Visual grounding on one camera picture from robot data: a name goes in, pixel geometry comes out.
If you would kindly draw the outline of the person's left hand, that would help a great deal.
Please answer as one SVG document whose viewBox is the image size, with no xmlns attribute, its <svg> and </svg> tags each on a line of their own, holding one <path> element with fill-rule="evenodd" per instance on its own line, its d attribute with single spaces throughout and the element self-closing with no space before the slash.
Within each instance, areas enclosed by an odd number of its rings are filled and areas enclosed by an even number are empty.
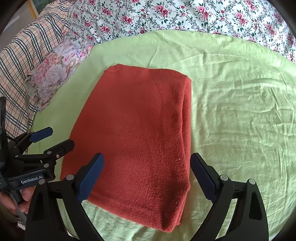
<svg viewBox="0 0 296 241">
<path fill-rule="evenodd" d="M 22 190 L 23 202 L 18 205 L 20 212 L 27 214 L 29 211 L 32 196 L 34 194 L 35 186 L 25 188 Z M 14 216 L 16 216 L 16 204 L 13 199 L 6 194 L 1 192 L 1 204 Z"/>
</svg>

